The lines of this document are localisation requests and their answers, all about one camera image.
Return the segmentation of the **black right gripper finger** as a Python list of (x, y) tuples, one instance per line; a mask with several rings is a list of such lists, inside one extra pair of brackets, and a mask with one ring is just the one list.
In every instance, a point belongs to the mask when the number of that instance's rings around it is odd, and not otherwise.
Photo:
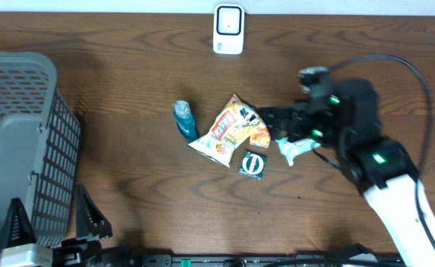
[(297, 116), (299, 109), (295, 106), (263, 107), (258, 114), (267, 125), (288, 125)]
[(288, 141), (298, 141), (299, 134), (294, 125), (268, 125), (271, 140), (287, 138)]

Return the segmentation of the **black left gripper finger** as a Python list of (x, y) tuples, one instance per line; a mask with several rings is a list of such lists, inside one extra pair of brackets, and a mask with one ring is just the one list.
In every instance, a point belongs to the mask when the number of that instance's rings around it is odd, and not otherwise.
[(102, 240), (113, 236), (110, 222), (98, 209), (83, 184), (76, 187), (76, 237)]
[(37, 239), (20, 198), (12, 198), (0, 231), (0, 253), (6, 248), (36, 243)]

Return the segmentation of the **white flushable wipes pack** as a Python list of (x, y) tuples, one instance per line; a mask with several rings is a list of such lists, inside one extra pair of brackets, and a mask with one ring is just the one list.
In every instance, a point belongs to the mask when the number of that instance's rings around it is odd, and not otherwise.
[(312, 139), (302, 139), (297, 142), (289, 142), (287, 137), (276, 140), (278, 144), (279, 151), (287, 160), (289, 166), (294, 165), (294, 159), (301, 155), (305, 154), (308, 151), (311, 151), (314, 148), (318, 148), (321, 145)]

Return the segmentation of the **orange tissue pack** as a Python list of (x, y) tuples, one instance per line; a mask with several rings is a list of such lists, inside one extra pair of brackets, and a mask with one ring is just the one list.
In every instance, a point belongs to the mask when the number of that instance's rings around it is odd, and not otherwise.
[(271, 136), (265, 124), (259, 125), (249, 137), (249, 144), (259, 148), (268, 148)]

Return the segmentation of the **orange snack chip bag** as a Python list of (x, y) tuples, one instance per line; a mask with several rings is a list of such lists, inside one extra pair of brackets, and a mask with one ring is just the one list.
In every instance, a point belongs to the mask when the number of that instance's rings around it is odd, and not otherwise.
[(258, 112), (234, 94), (216, 117), (208, 133), (189, 143), (188, 146), (228, 168), (235, 149), (249, 139), (255, 129), (262, 124), (265, 122)]

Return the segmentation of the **green round-logo packet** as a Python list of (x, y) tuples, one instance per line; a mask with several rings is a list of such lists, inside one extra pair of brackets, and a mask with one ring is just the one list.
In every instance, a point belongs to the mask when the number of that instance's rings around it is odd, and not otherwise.
[(267, 157), (252, 151), (245, 151), (238, 173), (252, 179), (261, 180), (264, 175)]

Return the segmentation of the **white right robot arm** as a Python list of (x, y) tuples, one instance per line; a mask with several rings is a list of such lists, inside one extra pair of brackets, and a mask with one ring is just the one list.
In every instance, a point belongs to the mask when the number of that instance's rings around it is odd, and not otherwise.
[(273, 139), (312, 139), (332, 148), (340, 172), (385, 225), (407, 266), (435, 266), (435, 216), (421, 173), (404, 146), (382, 133), (371, 82), (334, 82), (330, 72), (301, 73), (306, 100), (259, 108)]

